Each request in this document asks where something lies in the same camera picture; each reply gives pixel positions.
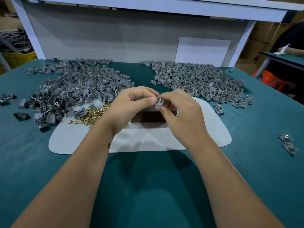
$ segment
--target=white tool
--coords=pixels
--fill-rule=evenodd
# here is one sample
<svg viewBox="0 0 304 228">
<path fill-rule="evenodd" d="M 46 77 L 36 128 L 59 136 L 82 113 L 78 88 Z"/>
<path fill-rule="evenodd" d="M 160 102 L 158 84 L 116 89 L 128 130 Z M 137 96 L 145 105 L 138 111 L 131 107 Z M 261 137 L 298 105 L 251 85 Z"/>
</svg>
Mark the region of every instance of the white tool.
<svg viewBox="0 0 304 228">
<path fill-rule="evenodd" d="M 290 47 L 290 44 L 284 46 L 283 49 L 282 49 L 280 52 L 274 52 L 274 55 L 276 55 L 276 56 L 283 56 L 283 55 L 285 55 L 285 54 L 286 54 L 286 53 L 285 53 L 285 50 L 286 50 L 288 47 Z"/>
</svg>

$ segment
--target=pile of brass rivets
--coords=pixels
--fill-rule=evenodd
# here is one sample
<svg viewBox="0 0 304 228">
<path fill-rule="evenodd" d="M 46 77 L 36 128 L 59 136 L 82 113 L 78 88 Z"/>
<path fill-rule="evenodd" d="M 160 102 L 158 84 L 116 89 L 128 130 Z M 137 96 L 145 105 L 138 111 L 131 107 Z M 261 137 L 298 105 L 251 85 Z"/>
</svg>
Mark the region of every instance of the pile of brass rivets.
<svg viewBox="0 0 304 228">
<path fill-rule="evenodd" d="M 105 113 L 105 111 L 110 107 L 111 103 L 104 103 L 103 109 L 86 109 L 87 114 L 80 118 L 80 121 L 75 121 L 74 124 L 84 124 L 85 126 L 88 126 L 89 129 L 93 127 L 93 125 L 98 121 L 98 119 Z"/>
</svg>

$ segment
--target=orange stool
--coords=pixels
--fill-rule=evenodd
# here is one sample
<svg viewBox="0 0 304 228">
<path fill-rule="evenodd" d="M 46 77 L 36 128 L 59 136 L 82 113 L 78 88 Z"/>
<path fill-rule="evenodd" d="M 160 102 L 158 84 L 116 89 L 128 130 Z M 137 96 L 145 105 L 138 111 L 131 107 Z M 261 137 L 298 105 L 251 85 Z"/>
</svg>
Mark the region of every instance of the orange stool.
<svg viewBox="0 0 304 228">
<path fill-rule="evenodd" d="M 283 89 L 284 85 L 286 84 L 286 81 L 283 81 L 282 79 L 279 79 L 278 77 L 273 75 L 273 73 L 271 73 L 267 70 L 264 70 L 262 72 L 262 75 L 263 75 L 262 82 L 265 83 L 266 85 L 272 87 L 272 88 L 275 88 L 277 86 L 277 83 L 280 83 L 279 87 L 275 88 L 277 91 L 281 91 Z"/>
</svg>

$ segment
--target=white shelf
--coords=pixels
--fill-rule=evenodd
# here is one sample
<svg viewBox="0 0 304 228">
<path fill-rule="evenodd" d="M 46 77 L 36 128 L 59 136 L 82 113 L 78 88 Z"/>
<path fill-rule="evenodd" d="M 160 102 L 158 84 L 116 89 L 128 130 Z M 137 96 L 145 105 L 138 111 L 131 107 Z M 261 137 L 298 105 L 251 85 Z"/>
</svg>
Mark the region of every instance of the white shelf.
<svg viewBox="0 0 304 228">
<path fill-rule="evenodd" d="M 265 0 L 42 0 L 116 8 L 281 22 L 287 11 L 304 10 L 304 4 Z"/>
</svg>

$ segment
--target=fingernail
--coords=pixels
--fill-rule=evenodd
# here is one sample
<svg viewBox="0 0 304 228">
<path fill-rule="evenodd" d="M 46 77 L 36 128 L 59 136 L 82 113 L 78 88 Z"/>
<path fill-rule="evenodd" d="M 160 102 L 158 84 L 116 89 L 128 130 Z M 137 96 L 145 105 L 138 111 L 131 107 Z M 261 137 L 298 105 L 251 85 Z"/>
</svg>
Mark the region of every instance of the fingernail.
<svg viewBox="0 0 304 228">
<path fill-rule="evenodd" d="M 157 97 L 151 97 L 151 101 L 152 101 L 152 103 L 156 103 L 157 102 Z"/>
</svg>

